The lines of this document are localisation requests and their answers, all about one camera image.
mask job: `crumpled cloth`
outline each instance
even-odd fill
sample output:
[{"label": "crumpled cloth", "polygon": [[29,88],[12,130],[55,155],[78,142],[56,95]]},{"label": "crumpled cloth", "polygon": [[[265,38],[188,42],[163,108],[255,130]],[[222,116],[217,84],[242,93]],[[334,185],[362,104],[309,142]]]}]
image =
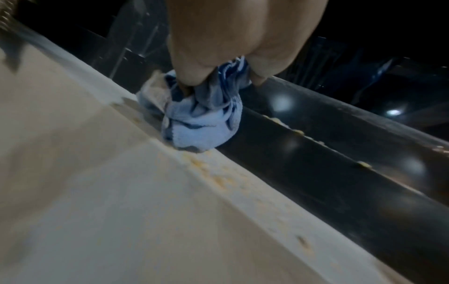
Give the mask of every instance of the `crumpled cloth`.
[{"label": "crumpled cloth", "polygon": [[229,140],[239,129],[243,104],[239,90],[251,84],[244,57],[216,68],[184,97],[174,70],[155,72],[136,94],[154,115],[163,115],[161,134],[177,148],[207,151]]}]

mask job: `cloth fold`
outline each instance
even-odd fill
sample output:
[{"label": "cloth fold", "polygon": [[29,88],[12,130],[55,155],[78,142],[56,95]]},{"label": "cloth fold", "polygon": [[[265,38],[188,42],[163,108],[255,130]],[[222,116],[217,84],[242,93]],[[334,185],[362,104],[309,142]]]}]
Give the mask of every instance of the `cloth fold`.
[{"label": "cloth fold", "polygon": [[244,57],[216,68],[194,94],[184,97],[174,70],[155,72],[136,94],[154,115],[164,115],[161,134],[177,148],[207,151],[238,130],[243,110],[239,90],[251,84]]}]

